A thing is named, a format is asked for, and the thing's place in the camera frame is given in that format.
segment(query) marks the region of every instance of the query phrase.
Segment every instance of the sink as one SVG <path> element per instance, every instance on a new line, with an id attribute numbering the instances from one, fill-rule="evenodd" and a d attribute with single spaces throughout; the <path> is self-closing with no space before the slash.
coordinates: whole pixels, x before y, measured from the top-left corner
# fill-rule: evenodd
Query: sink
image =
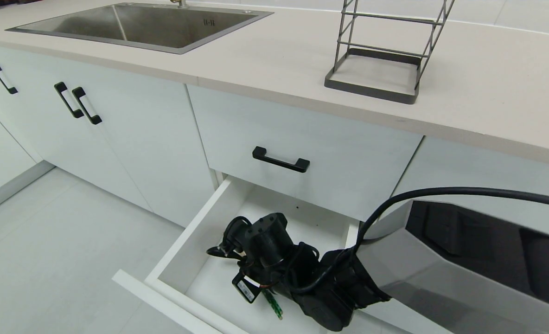
<path id="1" fill-rule="evenodd" d="M 124 2 L 7 30 L 93 40 L 181 55 L 271 13 Z"/>

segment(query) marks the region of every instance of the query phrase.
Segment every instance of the kitchen counter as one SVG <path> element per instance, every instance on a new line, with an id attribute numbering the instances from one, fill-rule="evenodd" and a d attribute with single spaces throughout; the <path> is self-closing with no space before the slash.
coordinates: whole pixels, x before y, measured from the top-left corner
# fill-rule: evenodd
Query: kitchen counter
<path id="1" fill-rule="evenodd" d="M 289 104 L 549 163 L 548 34 L 450 21 L 425 71 L 417 102 L 407 105 L 324 87 L 324 77 L 334 61 L 340 22 L 340 14 L 335 12 L 224 6 L 275 13 L 184 55 L 5 31 L 115 3 L 44 0 L 2 9 L 0 46 Z M 353 42 L 420 52 L 427 41 L 427 29 L 360 18 Z"/>

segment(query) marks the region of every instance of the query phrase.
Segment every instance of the white wall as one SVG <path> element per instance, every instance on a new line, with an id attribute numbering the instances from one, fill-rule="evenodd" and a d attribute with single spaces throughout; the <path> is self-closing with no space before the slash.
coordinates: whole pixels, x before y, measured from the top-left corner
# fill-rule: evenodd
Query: white wall
<path id="1" fill-rule="evenodd" d="M 198 0 L 340 11 L 343 0 Z M 359 11 L 436 17 L 442 0 L 359 0 Z M 549 0 L 455 0 L 450 19 L 549 33 Z"/>

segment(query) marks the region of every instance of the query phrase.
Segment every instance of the cabinet handle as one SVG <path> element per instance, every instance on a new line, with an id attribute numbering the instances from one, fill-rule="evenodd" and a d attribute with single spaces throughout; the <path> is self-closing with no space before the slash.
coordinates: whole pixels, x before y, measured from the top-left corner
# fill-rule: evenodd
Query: cabinet handle
<path id="1" fill-rule="evenodd" d="M 101 123 L 101 117 L 99 117 L 99 115 L 91 117 L 91 115 L 87 111 L 87 108 L 85 108 L 83 102 L 81 102 L 81 98 L 85 96 L 85 90 L 83 89 L 83 87 L 77 87 L 73 89 L 73 95 L 75 95 L 75 99 L 77 99 L 77 102 L 79 102 L 79 106 L 83 109 L 83 111 L 87 115 L 87 118 L 89 118 L 89 122 L 91 122 L 91 124 L 93 125 Z"/>
<path id="2" fill-rule="evenodd" d="M 62 95 L 62 92 L 65 90 L 68 90 L 68 88 L 66 88 L 66 85 L 63 82 L 59 82 L 55 84 L 54 89 L 56 89 L 56 92 L 62 99 L 62 102 L 64 102 L 64 105 L 69 110 L 69 112 L 73 115 L 73 117 L 75 118 L 83 117 L 83 112 L 81 111 L 81 109 L 73 110 L 73 108 L 70 107 L 69 102 L 66 102 L 65 97 Z"/>
<path id="3" fill-rule="evenodd" d="M 308 170 L 308 167 L 310 166 L 310 161 L 302 158 L 297 159 L 297 162 L 295 163 L 295 165 L 292 163 L 287 163 L 285 161 L 269 158 L 266 156 L 266 148 L 262 148 L 260 146 L 256 146 L 256 148 L 254 148 L 254 151 L 252 152 L 252 156 L 254 159 L 272 163 L 273 165 L 291 169 L 292 171 L 296 171 L 299 173 L 305 173 Z"/>
<path id="4" fill-rule="evenodd" d="M 9 94 L 16 94 L 17 89 L 15 87 L 7 87 L 7 84 L 3 81 L 3 79 L 0 77 L 0 83 L 3 84 L 5 89 L 9 92 Z"/>

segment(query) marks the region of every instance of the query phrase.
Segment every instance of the metal rack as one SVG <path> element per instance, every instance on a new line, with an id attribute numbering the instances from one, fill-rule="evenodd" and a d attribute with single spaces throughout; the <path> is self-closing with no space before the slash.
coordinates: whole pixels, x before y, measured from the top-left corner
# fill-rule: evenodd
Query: metal rack
<path id="1" fill-rule="evenodd" d="M 360 95 L 377 97 L 379 99 L 384 99 L 384 100 L 389 100 L 394 102 L 414 104 L 417 99 L 417 96 L 419 95 L 419 83 L 421 82 L 421 76 L 423 76 L 423 72 L 427 67 L 427 63 L 429 63 L 429 59 L 431 58 L 431 54 L 435 49 L 435 45 L 437 44 L 437 41 L 440 38 L 440 34 L 446 24 L 448 15 L 450 15 L 450 11 L 452 9 L 452 6 L 454 5 L 454 1 L 455 0 L 443 0 L 440 13 L 437 16 L 437 19 L 433 20 L 433 19 L 414 19 L 411 17 L 399 17 L 399 16 L 390 16 L 390 15 L 378 15 L 374 13 L 358 13 L 357 5 L 359 0 L 344 0 L 343 9 L 341 11 L 340 28 L 338 29 L 338 39 L 336 41 L 337 44 L 336 44 L 336 56 L 334 57 L 334 66 L 332 67 L 330 72 L 328 72 L 328 74 L 326 75 L 325 82 L 324 82 L 325 87 L 348 91 L 351 93 L 357 93 Z M 351 4 L 353 4 L 353 10 L 349 11 L 347 9 Z M 349 23 L 345 26 L 345 20 L 347 15 L 352 16 L 352 18 L 349 21 Z M 396 21 L 406 21 L 406 22 L 412 22 L 412 23 L 419 23 L 421 25 L 429 25 L 431 26 L 431 33 L 429 34 L 429 40 L 427 40 L 427 44 L 425 46 L 425 50 L 423 50 L 423 53 L 414 53 L 409 51 L 387 49 L 384 47 L 357 44 L 352 42 L 353 28 L 355 27 L 355 19 L 357 19 L 357 17 L 370 17 L 374 19 L 393 19 Z M 345 34 L 345 32 L 347 32 L 347 30 L 349 30 L 349 38 L 348 38 L 348 41 L 345 42 L 342 40 L 342 37 Z M 340 49 L 342 45 L 346 45 L 346 52 L 344 55 L 340 56 L 340 51 L 341 51 Z M 365 85 L 341 82 L 341 81 L 332 79 L 332 75 L 340 68 L 342 63 L 344 63 L 344 61 L 347 59 L 347 57 L 349 57 L 349 55 L 383 59 L 386 61 L 395 61 L 398 63 L 415 65 L 417 74 L 416 74 L 413 93 L 412 94 L 401 93 L 398 91 L 384 90 L 384 89 L 379 89 L 374 87 L 368 87 Z"/>

